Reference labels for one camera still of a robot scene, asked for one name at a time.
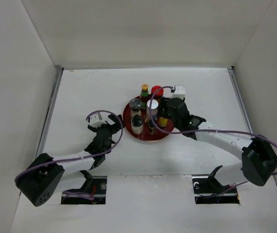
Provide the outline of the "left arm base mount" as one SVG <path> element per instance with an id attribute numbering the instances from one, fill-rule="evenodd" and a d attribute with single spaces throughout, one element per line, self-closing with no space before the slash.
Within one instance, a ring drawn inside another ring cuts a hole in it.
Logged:
<path id="1" fill-rule="evenodd" d="M 62 205 L 104 205 L 106 204 L 107 176 L 92 176 L 81 170 L 84 183 L 80 188 L 68 189 L 62 193 Z"/>

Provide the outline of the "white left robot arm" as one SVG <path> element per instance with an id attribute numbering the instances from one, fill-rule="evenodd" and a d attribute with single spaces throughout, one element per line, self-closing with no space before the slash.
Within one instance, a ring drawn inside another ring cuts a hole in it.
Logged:
<path id="1" fill-rule="evenodd" d="M 66 195 L 93 199 L 92 195 L 86 195 L 92 188 L 92 175 L 89 171 L 105 161 L 106 155 L 118 144 L 113 141 L 113 135 L 123 134 L 125 127 L 121 115 L 107 111 L 110 119 L 110 122 L 107 122 L 102 119 L 101 113 L 101 110 L 94 111 L 86 117 L 88 129 L 95 133 L 95 136 L 85 149 L 64 158 L 42 153 L 25 171 L 15 177 L 16 187 L 33 206 L 38 207 L 47 202 L 57 192 L 62 177 L 76 172 L 83 174 L 75 182 L 77 190 L 65 191 Z"/>

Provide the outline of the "small dark pepper bottle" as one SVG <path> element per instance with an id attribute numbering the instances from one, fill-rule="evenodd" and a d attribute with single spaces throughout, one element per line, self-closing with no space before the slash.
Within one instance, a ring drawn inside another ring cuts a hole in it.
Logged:
<path id="1" fill-rule="evenodd" d="M 148 132 L 153 135 L 156 132 L 156 121 L 149 120 L 148 121 Z"/>

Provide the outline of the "white tall canister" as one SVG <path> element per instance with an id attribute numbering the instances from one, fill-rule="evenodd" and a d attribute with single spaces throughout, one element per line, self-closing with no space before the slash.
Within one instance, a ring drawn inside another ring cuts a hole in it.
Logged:
<path id="1" fill-rule="evenodd" d="M 157 100 L 148 100 L 146 103 L 146 122 L 149 122 L 151 118 L 157 119 L 159 103 Z"/>

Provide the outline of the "glass shaker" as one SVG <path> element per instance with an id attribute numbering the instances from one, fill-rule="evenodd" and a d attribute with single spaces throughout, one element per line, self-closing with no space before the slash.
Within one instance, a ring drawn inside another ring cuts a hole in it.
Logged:
<path id="1" fill-rule="evenodd" d="M 141 116 L 141 105 L 141 100 L 138 98 L 133 98 L 129 101 L 131 118 L 133 118 L 136 115 Z"/>
<path id="2" fill-rule="evenodd" d="M 144 121 L 140 115 L 135 115 L 131 119 L 131 130 L 135 135 L 139 135 L 143 132 Z"/>

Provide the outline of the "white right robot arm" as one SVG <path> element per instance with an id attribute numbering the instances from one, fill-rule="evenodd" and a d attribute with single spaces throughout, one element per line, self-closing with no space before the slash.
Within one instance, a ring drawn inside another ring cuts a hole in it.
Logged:
<path id="1" fill-rule="evenodd" d="M 262 137 L 250 137 L 246 132 L 223 133 L 206 119 L 190 114 L 179 98 L 168 99 L 164 112 L 183 136 L 216 146 L 239 159 L 236 164 L 218 166 L 210 174 L 208 186 L 213 192 L 245 181 L 264 186 L 277 168 L 277 155 Z"/>

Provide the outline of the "green label sauce bottle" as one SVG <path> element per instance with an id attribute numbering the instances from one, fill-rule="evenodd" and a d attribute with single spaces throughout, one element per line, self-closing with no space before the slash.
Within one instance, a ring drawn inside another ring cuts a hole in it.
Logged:
<path id="1" fill-rule="evenodd" d="M 149 100 L 148 84 L 144 83 L 141 86 L 141 93 L 140 93 L 140 101 L 141 101 L 142 109 L 146 109 L 148 100 Z"/>

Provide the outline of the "red lid sauce jar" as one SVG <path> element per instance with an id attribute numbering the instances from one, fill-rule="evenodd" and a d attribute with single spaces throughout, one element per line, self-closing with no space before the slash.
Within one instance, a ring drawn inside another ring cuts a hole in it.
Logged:
<path id="1" fill-rule="evenodd" d="M 164 90 L 159 85 L 155 85 L 151 89 L 151 96 L 154 95 L 154 99 L 158 102 L 161 101 L 163 97 L 163 93 L 164 93 Z"/>

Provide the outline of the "yellow label oil bottle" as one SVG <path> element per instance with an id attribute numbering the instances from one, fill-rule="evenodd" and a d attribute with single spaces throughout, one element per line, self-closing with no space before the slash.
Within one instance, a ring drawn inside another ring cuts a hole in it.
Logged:
<path id="1" fill-rule="evenodd" d="M 161 117 L 159 118 L 159 126 L 160 126 L 161 128 L 165 128 L 165 127 L 167 126 L 167 123 L 168 123 L 168 119 L 167 119 L 167 118 L 165 118 L 165 117 L 163 117 L 163 116 L 161 116 Z"/>

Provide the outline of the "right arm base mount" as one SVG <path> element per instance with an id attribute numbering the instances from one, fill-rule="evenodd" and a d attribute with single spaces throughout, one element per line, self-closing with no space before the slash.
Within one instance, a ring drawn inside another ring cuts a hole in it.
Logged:
<path id="1" fill-rule="evenodd" d="M 239 204 L 237 188 L 232 185 L 221 185 L 215 178 L 216 167 L 210 174 L 192 176 L 194 199 L 196 204 Z"/>

